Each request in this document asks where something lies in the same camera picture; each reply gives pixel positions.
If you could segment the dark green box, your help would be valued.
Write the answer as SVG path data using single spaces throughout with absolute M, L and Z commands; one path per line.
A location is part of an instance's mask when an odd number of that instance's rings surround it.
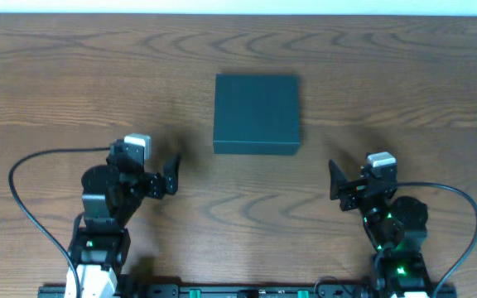
M 215 154 L 293 156 L 300 145 L 297 75 L 216 75 Z

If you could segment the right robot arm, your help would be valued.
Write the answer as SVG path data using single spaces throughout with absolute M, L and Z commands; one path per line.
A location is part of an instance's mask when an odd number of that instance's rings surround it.
M 397 165 L 365 165 L 350 181 L 329 161 L 330 199 L 342 211 L 358 210 L 376 254 L 371 257 L 370 285 L 362 294 L 373 297 L 429 297 L 432 284 L 421 253 L 427 236 L 428 207 L 411 196 L 395 197 Z

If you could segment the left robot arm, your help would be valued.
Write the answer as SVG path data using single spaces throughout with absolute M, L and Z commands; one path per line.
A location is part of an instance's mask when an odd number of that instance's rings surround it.
M 117 140 L 106 163 L 81 178 L 84 226 L 73 232 L 65 297 L 133 297 L 137 283 L 122 274 L 131 238 L 127 223 L 146 198 L 163 199 L 178 190 L 181 157 L 176 154 L 162 173 L 145 171 L 150 146 L 145 141 Z

